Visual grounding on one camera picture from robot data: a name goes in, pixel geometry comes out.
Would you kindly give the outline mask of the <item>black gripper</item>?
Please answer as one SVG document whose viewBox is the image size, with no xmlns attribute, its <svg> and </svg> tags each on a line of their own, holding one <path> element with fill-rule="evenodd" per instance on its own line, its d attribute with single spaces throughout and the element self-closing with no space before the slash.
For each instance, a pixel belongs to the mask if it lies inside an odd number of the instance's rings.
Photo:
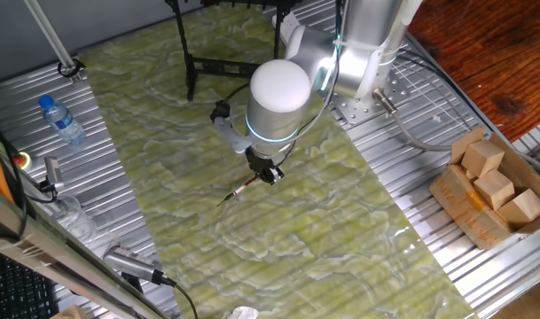
<svg viewBox="0 0 540 319">
<path fill-rule="evenodd" d="M 275 167 L 271 159 L 263 159 L 258 157 L 253 148 L 246 149 L 246 157 L 249 168 L 258 174 L 258 177 L 264 183 L 273 185 L 277 179 L 281 179 L 285 176 L 279 167 Z"/>
</svg>

